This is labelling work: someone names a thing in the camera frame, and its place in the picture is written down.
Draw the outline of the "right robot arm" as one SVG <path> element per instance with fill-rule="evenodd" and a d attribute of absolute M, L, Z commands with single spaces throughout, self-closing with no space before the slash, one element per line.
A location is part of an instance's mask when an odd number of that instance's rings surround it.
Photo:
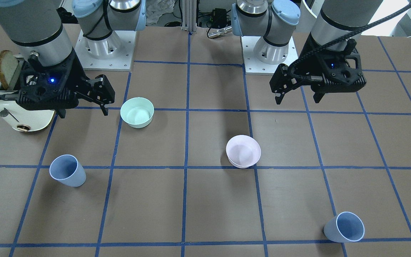
<path fill-rule="evenodd" d="M 142 31 L 145 0 L 74 0 L 88 55 L 96 59 L 122 52 L 116 31 Z M 24 61 L 16 88 L 0 93 L 28 111 L 53 110 L 64 118 L 79 99 L 93 102 L 108 115 L 115 91 L 105 75 L 86 76 L 57 8 L 50 0 L 0 0 L 0 25 L 21 51 Z"/>

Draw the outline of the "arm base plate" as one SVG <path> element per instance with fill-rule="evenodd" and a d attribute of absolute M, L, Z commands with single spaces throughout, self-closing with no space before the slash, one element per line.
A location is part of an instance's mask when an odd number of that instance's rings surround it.
<path fill-rule="evenodd" d="M 293 37 L 288 45 L 269 45 L 261 36 L 242 36 L 245 72 L 249 75 L 272 75 L 279 64 L 289 66 L 298 59 Z"/>
<path fill-rule="evenodd" d="M 136 37 L 136 31 L 113 31 L 107 39 L 93 41 L 81 32 L 74 49 L 84 70 L 130 71 Z"/>

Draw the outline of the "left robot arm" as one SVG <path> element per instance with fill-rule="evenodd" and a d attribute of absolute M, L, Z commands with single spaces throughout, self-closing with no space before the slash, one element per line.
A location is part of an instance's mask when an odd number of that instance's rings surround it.
<path fill-rule="evenodd" d="M 231 11 L 235 36 L 257 36 L 254 53 L 261 62 L 277 65 L 270 87 L 275 101 L 301 86 L 310 86 L 319 103 L 325 94 L 355 93 L 366 85 L 356 40 L 380 0 L 325 0 L 299 57 L 283 60 L 300 24 L 300 7 L 290 0 L 238 0 Z"/>

